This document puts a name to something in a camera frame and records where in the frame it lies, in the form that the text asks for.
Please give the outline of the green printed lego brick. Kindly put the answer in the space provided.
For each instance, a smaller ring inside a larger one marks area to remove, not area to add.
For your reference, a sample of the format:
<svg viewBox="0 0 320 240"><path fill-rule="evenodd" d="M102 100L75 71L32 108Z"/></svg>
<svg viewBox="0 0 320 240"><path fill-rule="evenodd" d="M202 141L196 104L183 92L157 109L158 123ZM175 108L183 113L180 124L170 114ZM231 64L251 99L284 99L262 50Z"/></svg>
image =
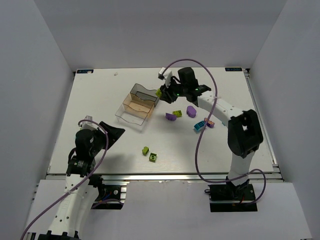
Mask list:
<svg viewBox="0 0 320 240"><path fill-rule="evenodd" d="M183 115L181 110L175 110L172 112L172 114L175 115L177 118L180 118Z"/></svg>

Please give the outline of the small green lego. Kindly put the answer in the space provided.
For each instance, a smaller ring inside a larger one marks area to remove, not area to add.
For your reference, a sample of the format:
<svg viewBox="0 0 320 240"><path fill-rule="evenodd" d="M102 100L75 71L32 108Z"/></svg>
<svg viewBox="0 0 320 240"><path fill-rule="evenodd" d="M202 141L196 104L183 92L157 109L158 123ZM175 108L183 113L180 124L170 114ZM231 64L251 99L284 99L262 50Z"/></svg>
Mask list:
<svg viewBox="0 0 320 240"><path fill-rule="evenodd" d="M143 149L142 149L142 154L143 154L144 156L146 156L149 151L150 151L149 147L144 146Z"/></svg>

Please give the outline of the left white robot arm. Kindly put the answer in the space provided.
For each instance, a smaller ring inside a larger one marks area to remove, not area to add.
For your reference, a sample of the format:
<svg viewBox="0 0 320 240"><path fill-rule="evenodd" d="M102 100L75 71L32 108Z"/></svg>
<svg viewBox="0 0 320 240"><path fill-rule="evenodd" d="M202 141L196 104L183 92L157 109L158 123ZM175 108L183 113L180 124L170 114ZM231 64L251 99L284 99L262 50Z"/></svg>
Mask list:
<svg viewBox="0 0 320 240"><path fill-rule="evenodd" d="M68 155L63 199L47 233L40 240L79 240L81 230L94 202L105 195L102 178L93 172L100 162L95 157L106 154L125 129L101 121L81 120L75 134L75 147Z"/></svg>

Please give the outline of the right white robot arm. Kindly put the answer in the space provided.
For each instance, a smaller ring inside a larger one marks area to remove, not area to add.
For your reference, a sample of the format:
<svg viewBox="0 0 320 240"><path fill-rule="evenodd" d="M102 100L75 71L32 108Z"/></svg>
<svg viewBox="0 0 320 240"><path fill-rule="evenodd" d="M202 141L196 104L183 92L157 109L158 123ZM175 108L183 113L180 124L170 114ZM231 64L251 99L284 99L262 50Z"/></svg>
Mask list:
<svg viewBox="0 0 320 240"><path fill-rule="evenodd" d="M178 77L172 71L161 68L158 78L165 83L159 90L160 100L171 104L179 97L196 107L206 110L227 127L227 144L232 152L231 166L226 184L240 188L249 183L249 168L255 152L263 142L263 134L257 113L253 109L241 110L218 98L217 91L199 84L190 67L178 70Z"/></svg>

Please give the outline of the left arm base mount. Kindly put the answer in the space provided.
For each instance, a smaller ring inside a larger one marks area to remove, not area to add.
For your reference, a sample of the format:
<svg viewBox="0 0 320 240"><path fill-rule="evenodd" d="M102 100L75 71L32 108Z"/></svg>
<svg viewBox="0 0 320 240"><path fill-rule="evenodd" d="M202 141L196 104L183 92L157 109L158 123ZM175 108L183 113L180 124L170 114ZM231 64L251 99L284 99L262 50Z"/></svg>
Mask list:
<svg viewBox="0 0 320 240"><path fill-rule="evenodd" d="M121 210L123 208L126 183L106 180L101 175L93 175L89 178L89 184L98 190L98 197L91 207L93 210Z"/></svg>

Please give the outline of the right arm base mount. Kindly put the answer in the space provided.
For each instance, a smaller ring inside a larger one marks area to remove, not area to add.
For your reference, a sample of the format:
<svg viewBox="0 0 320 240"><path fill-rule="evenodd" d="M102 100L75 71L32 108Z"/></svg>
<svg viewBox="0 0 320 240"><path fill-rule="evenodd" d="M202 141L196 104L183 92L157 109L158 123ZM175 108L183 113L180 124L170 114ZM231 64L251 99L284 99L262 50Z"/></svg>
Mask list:
<svg viewBox="0 0 320 240"><path fill-rule="evenodd" d="M211 184L204 193L209 196L211 213L257 212L258 207L252 184L232 196L232 191L226 184Z"/></svg>

